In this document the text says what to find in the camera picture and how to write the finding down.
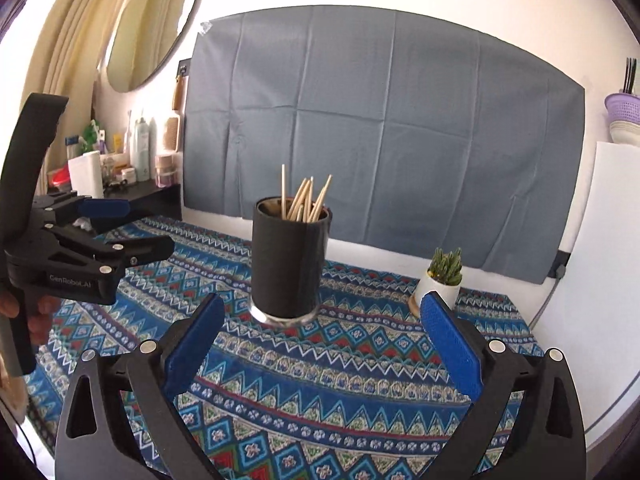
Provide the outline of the person's left hand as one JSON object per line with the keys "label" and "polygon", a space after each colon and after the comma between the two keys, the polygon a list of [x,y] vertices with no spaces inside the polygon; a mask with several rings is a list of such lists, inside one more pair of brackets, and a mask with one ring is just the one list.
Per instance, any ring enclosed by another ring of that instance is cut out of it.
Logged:
{"label": "person's left hand", "polygon": [[[37,310],[28,316],[28,330],[30,340],[35,346],[46,344],[52,328],[52,318],[61,307],[61,299],[52,296],[42,296],[37,302]],[[20,312],[20,305],[15,297],[6,290],[0,295],[0,312],[7,318],[16,318]]]}

